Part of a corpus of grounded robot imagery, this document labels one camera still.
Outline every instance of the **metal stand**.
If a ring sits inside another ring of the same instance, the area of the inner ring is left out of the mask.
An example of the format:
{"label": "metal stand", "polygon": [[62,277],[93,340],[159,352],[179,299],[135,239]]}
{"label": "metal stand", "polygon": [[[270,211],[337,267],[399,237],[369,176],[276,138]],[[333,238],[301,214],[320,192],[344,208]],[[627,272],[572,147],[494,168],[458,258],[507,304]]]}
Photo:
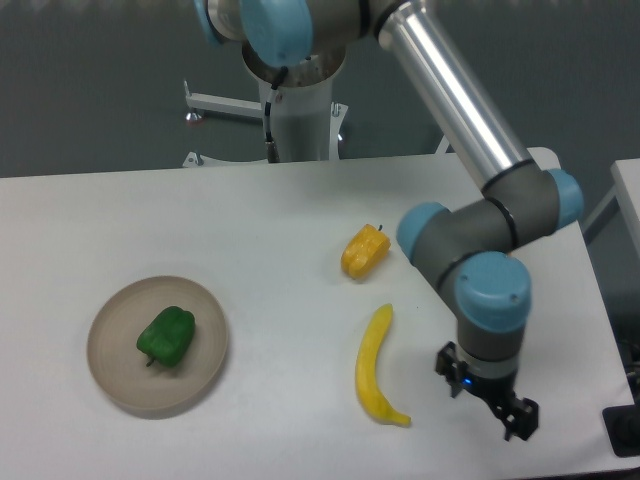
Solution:
{"label": "metal stand", "polygon": [[[249,102],[246,100],[237,100],[234,98],[216,97],[214,95],[205,95],[202,93],[191,93],[189,84],[184,80],[185,101],[190,111],[186,115],[186,121],[190,125],[200,123],[205,113],[233,115],[247,120],[262,121],[264,112],[258,102]],[[338,145],[342,141],[340,129],[342,123],[349,111],[349,107],[342,103],[331,104],[331,125],[330,125],[330,143],[329,143],[329,160],[340,160],[338,153]],[[183,167],[211,167],[229,164],[244,164],[247,162],[229,162],[225,160],[217,160],[214,158],[201,156],[197,152],[190,152],[185,158]],[[266,163],[266,160],[256,160],[250,163]]]}

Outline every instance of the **white table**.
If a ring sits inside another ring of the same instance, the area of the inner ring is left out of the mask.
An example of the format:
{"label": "white table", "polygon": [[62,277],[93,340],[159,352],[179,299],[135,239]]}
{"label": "white table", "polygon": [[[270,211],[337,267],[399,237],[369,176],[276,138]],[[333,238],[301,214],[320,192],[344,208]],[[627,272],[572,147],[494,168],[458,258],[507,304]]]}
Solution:
{"label": "white table", "polygon": [[[433,367],[455,320],[395,241],[366,282],[340,271],[364,223],[392,233],[419,202],[478,198],[454,154],[0,180],[1,478],[501,479],[640,465],[605,433],[601,410],[632,400],[577,225],[517,252],[534,299],[517,393],[541,407],[528,442],[502,440],[479,399],[449,398]],[[111,295],[164,274],[216,295],[230,350],[195,408],[142,420],[94,383],[86,339]],[[372,422],[354,392],[359,342],[386,302],[396,315],[379,381],[409,429]]]}
{"label": "white table", "polygon": [[611,173],[620,211],[640,255],[640,159],[618,160]]}

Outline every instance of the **yellow banana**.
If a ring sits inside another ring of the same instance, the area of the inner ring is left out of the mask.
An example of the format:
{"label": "yellow banana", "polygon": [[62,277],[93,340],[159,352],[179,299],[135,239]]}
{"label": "yellow banana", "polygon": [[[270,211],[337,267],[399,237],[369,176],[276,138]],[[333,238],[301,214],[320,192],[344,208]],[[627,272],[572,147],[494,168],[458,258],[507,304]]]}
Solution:
{"label": "yellow banana", "polygon": [[380,307],[371,317],[356,360],[356,392],[362,407],[374,419],[407,427],[411,423],[411,417],[396,411],[391,406],[378,388],[376,381],[378,350],[392,319],[393,307],[390,303]]}

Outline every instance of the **plate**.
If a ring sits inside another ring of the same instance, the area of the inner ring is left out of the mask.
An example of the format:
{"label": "plate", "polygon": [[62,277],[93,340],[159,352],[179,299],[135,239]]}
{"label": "plate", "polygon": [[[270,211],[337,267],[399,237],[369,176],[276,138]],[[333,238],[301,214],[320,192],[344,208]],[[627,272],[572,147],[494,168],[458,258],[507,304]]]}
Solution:
{"label": "plate", "polygon": [[[177,305],[193,313],[196,331],[181,362],[173,368],[136,348],[142,331],[165,308]],[[182,413],[211,386],[228,343],[224,313],[201,285],[180,277],[153,277],[116,293],[91,326],[87,359],[93,378],[120,407],[142,417]]]}

